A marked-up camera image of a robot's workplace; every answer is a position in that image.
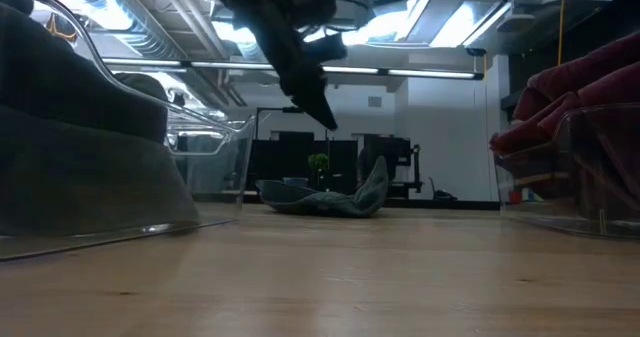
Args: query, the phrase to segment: green cloth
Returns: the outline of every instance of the green cloth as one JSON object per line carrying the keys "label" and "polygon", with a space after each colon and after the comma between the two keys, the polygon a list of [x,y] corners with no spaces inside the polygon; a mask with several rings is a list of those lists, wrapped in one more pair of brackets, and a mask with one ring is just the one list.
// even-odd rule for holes
{"label": "green cloth", "polygon": [[384,157],[378,157],[373,171],[355,195],[318,192],[280,181],[258,181],[262,201],[278,212],[297,215],[370,217],[387,197],[389,177]]}

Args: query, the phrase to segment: white wall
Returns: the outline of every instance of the white wall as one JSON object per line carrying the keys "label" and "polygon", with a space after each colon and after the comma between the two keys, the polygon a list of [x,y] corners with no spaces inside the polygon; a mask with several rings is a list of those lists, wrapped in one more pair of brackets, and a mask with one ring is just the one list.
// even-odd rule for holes
{"label": "white wall", "polygon": [[496,57],[484,81],[410,78],[398,90],[396,135],[422,147],[425,187],[412,198],[432,197],[431,176],[436,188],[460,200],[498,200],[488,141],[500,129],[500,97],[508,94],[506,63],[506,57]]}
{"label": "white wall", "polygon": [[[289,99],[274,87],[238,86],[241,96],[251,106],[229,111],[232,118],[242,118],[255,113],[256,107],[291,106]],[[388,93],[384,86],[341,85],[335,89],[327,88],[327,101],[334,112],[338,130],[329,136],[335,139],[349,140],[352,134],[394,133],[395,95]],[[382,97],[382,107],[368,107],[369,96]],[[306,114],[285,114],[282,112],[262,112],[260,114],[259,138],[269,139],[272,132],[296,131],[314,132],[317,140],[324,139],[325,129]]]}

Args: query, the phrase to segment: potted plant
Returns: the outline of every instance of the potted plant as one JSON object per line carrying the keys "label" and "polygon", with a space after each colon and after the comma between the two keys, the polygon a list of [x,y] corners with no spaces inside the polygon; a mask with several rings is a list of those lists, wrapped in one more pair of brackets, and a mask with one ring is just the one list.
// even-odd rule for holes
{"label": "potted plant", "polygon": [[324,153],[316,153],[310,155],[307,161],[313,174],[313,183],[320,188],[324,188],[322,183],[324,179],[323,171],[329,169],[329,157]]}

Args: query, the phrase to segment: wall vent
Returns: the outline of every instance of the wall vent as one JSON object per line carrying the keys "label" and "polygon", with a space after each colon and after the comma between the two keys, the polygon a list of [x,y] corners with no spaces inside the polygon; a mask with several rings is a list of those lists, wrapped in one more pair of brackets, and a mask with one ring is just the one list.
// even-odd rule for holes
{"label": "wall vent", "polygon": [[382,97],[369,96],[369,107],[372,107],[372,108],[382,107]]}

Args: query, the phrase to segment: red fabric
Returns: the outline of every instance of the red fabric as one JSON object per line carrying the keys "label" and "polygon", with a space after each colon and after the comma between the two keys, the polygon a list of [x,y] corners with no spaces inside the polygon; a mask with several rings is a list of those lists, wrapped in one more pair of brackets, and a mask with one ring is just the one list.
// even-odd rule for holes
{"label": "red fabric", "polygon": [[509,154],[548,142],[551,139],[550,136],[538,127],[538,123],[553,113],[562,105],[562,102],[564,98],[559,98],[527,121],[504,133],[493,135],[489,141],[491,150],[500,154]]}
{"label": "red fabric", "polygon": [[640,32],[601,47],[585,57],[553,67],[531,77],[514,111],[528,120],[552,101],[604,76],[640,61]]}
{"label": "red fabric", "polygon": [[534,88],[527,87],[522,92],[516,109],[513,111],[513,118],[526,121],[547,107],[549,103],[551,103],[551,100],[547,96]]}
{"label": "red fabric", "polygon": [[568,93],[555,111],[540,121],[539,126],[553,136],[564,114],[579,107],[640,102],[640,62],[622,68],[581,89]]}

